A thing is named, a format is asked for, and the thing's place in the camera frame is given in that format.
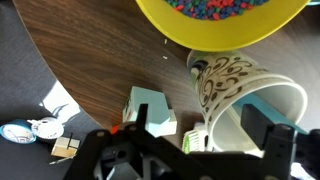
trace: wood grain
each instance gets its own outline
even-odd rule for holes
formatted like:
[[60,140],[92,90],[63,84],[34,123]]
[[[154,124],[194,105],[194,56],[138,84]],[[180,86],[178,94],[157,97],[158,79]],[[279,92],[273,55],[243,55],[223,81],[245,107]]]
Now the wood grain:
[[[166,94],[179,126],[177,135],[169,140],[177,146],[181,146],[183,133],[202,119],[185,65],[189,50],[172,41],[165,45],[165,37],[144,17],[135,1],[14,3],[54,74],[103,127],[109,129],[121,122],[132,86]],[[318,7],[307,8],[278,32],[242,49],[269,69],[312,89],[308,93],[313,108],[320,107],[319,95],[314,93],[320,88],[319,12]],[[307,122],[320,117],[319,111],[308,113]]]

